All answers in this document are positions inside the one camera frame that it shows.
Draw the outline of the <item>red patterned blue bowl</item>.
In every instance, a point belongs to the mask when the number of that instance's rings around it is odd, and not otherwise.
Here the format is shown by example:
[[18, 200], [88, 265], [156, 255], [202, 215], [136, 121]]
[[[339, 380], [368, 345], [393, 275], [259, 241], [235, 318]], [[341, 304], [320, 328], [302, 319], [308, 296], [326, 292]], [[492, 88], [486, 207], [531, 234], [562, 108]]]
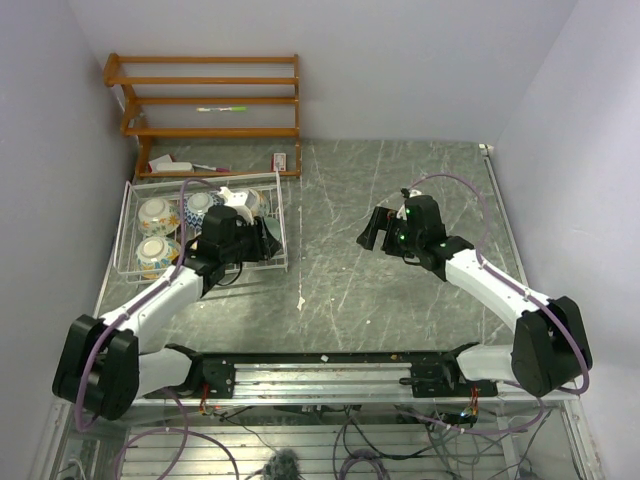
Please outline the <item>red patterned blue bowl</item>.
[[198, 192], [191, 195], [185, 203], [185, 222], [194, 231], [202, 230], [204, 217], [212, 206], [223, 206], [224, 198], [215, 192]]

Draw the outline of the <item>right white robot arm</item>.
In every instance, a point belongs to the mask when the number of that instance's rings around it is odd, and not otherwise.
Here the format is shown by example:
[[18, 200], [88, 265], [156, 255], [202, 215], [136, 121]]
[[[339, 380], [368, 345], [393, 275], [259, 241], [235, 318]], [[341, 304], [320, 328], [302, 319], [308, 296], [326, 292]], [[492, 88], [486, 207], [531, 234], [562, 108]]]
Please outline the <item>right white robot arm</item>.
[[475, 344], [452, 352], [440, 373], [448, 393], [459, 396], [477, 381], [497, 381], [543, 397], [588, 378], [593, 359], [577, 303], [529, 289], [487, 261], [471, 242], [448, 235], [431, 196], [409, 195], [398, 210], [375, 207], [356, 242], [372, 250], [379, 235], [386, 255], [462, 289], [513, 334], [509, 345]]

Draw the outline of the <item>star and leaves bowl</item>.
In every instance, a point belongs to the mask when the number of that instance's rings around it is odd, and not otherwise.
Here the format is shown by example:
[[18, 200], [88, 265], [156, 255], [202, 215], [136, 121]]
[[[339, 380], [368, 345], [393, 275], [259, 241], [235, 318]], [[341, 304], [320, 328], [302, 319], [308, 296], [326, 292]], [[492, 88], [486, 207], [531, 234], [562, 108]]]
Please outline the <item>star and leaves bowl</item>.
[[245, 205], [253, 217], [266, 217], [271, 213], [271, 203], [262, 191], [247, 189]]

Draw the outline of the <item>orange blue floral bowl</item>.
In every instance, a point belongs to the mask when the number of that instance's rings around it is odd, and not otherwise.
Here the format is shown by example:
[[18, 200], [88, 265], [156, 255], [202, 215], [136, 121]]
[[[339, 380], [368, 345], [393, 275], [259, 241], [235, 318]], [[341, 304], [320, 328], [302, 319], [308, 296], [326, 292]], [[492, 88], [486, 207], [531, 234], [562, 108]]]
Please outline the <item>orange blue floral bowl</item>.
[[138, 271], [145, 279], [155, 280], [179, 256], [179, 244], [167, 237], [144, 238], [136, 247]]

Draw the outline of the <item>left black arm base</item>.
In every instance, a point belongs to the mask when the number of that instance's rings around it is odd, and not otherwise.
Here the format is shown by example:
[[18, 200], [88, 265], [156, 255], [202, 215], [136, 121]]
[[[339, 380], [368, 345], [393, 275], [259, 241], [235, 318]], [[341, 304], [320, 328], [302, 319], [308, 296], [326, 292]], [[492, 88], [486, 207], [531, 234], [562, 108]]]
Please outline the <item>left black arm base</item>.
[[202, 374], [208, 398], [231, 399], [233, 397], [236, 368], [232, 363], [227, 360], [205, 359]]

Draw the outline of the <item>orange star leaf bowl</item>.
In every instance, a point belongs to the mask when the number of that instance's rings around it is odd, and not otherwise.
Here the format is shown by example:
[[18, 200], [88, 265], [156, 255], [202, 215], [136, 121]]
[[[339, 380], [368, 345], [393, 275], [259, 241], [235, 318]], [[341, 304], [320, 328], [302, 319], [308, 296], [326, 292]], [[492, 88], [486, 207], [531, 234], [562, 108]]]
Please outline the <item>orange star leaf bowl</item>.
[[164, 198], [146, 200], [137, 212], [138, 230], [146, 237], [168, 236], [180, 226], [178, 207]]

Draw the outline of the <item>plain light teal bowl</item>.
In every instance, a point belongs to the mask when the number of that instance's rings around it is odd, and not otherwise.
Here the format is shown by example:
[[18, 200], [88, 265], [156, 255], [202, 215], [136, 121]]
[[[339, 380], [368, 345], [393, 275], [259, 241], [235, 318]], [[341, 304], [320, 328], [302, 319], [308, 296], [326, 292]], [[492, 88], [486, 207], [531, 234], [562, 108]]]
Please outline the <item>plain light teal bowl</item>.
[[271, 216], [267, 216], [264, 218], [264, 225], [267, 229], [267, 231], [269, 232], [269, 234], [276, 239], [277, 241], [280, 241], [282, 236], [281, 236], [281, 225], [280, 222]]

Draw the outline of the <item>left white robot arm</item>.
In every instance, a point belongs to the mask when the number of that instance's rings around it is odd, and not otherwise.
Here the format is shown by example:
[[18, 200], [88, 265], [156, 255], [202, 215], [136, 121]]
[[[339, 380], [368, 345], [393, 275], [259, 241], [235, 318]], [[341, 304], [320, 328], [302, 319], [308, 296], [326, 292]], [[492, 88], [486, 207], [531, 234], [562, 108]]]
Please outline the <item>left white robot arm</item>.
[[163, 325], [220, 285], [230, 265], [271, 259], [285, 246], [271, 217], [245, 220], [237, 209], [214, 206], [201, 233], [152, 285], [99, 318], [81, 315], [68, 330], [52, 383], [53, 394], [89, 411], [119, 419], [132, 403], [170, 388], [196, 395], [205, 383], [202, 354], [180, 345], [145, 348]]

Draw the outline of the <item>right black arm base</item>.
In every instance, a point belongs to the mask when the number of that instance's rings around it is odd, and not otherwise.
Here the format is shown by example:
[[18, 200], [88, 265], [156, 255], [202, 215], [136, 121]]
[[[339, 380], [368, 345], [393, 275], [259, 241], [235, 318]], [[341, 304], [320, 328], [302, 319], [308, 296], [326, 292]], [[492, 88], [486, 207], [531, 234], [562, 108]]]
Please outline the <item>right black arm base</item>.
[[459, 369], [451, 362], [412, 364], [398, 383], [410, 387], [414, 398], [450, 397], [459, 390]]

